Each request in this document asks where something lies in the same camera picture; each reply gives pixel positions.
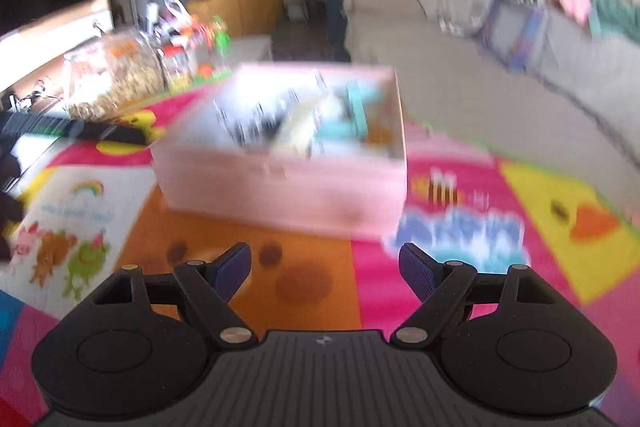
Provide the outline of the clear bag with black item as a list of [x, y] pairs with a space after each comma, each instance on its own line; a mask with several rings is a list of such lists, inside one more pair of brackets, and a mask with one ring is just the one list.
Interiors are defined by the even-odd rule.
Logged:
[[292, 89], [229, 87], [212, 102], [219, 146], [231, 150], [270, 147], [284, 118], [299, 101]]

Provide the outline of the teal plastic holder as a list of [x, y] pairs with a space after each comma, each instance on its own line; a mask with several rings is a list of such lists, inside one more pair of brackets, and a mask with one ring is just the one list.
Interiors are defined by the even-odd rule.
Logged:
[[368, 84], [350, 82], [334, 93], [340, 111], [336, 116], [322, 116], [318, 140], [363, 140], [369, 133], [366, 106], [378, 103], [383, 91]]

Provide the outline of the glass jar of nuts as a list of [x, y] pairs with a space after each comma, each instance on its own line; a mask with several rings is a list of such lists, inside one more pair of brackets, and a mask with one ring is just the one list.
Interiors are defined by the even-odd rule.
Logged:
[[109, 120], [164, 91], [160, 60], [137, 28], [109, 32], [64, 55], [63, 103], [70, 118]]

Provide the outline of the small yellow label jar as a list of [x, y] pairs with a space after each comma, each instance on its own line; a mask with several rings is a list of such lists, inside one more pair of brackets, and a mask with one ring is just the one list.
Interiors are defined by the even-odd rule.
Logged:
[[189, 89], [192, 84], [191, 69], [186, 50], [182, 46], [164, 46], [163, 69], [170, 92]]

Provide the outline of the colourful cartoon play mat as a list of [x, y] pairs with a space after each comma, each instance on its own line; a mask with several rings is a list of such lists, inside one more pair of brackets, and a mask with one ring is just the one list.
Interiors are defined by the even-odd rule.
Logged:
[[639, 216], [623, 215], [589, 184], [406, 124], [405, 191], [375, 193], [378, 209], [403, 200], [397, 229], [368, 231], [337, 212], [330, 220], [254, 204], [252, 220], [172, 210], [152, 155], [132, 145], [78, 143], [51, 150], [23, 192], [12, 239], [17, 262], [1, 273], [1, 421], [30, 426], [46, 405], [30, 373], [37, 341], [113, 270], [135, 263], [166, 273], [213, 260], [244, 242], [252, 272], [233, 308], [255, 332], [379, 329], [393, 332], [418, 304], [401, 280], [398, 253], [411, 242], [439, 260], [482, 272], [526, 263], [612, 341], [618, 371], [601, 402], [622, 426], [639, 421]]

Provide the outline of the pink cardboard box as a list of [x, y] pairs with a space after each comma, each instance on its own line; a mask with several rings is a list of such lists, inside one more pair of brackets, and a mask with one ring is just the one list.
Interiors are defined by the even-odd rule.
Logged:
[[[318, 140], [306, 155], [270, 147], [231, 150], [215, 136], [213, 99], [231, 86], [292, 89], [322, 98], [318, 116], [340, 111], [334, 93], [350, 82], [378, 87], [363, 140]], [[248, 63], [205, 92], [151, 148], [167, 205], [290, 231], [382, 239], [396, 232], [407, 198], [407, 152], [393, 69], [329, 63]]]

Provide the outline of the green toy figure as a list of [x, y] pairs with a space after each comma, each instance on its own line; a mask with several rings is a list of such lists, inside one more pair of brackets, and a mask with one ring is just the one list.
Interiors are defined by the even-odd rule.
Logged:
[[220, 16], [212, 18], [214, 65], [216, 69], [228, 66], [230, 36], [228, 25]]

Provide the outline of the cream wrapped packet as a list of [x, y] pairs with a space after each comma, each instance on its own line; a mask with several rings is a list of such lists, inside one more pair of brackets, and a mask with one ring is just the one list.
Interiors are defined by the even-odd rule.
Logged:
[[306, 155], [319, 128], [322, 98], [295, 104], [286, 113], [274, 137], [273, 153]]

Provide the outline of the grey sofa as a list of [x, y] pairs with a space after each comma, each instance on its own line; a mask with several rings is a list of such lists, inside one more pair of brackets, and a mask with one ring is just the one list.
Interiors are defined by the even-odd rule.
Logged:
[[356, 63], [390, 66], [408, 115], [639, 208], [639, 48], [557, 12], [526, 72], [480, 44], [490, 0], [342, 0]]

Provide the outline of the blue picture book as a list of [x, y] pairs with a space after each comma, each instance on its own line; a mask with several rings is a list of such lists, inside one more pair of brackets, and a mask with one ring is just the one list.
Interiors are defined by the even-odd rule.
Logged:
[[512, 0], [492, 2], [480, 44], [510, 72], [526, 72], [541, 49], [549, 12]]

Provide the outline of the pink plush toy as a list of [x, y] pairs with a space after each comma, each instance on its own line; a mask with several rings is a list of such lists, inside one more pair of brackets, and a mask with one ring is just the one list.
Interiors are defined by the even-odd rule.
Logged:
[[590, 11], [590, 0], [556, 0], [564, 13], [574, 20], [578, 25], [584, 26], [587, 23]]

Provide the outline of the teal plush toy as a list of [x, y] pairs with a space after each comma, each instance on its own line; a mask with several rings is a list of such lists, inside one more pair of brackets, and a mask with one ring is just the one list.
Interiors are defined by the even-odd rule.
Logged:
[[634, 0], [590, 0], [588, 16], [593, 38], [620, 35], [631, 41], [640, 41], [640, 8]]

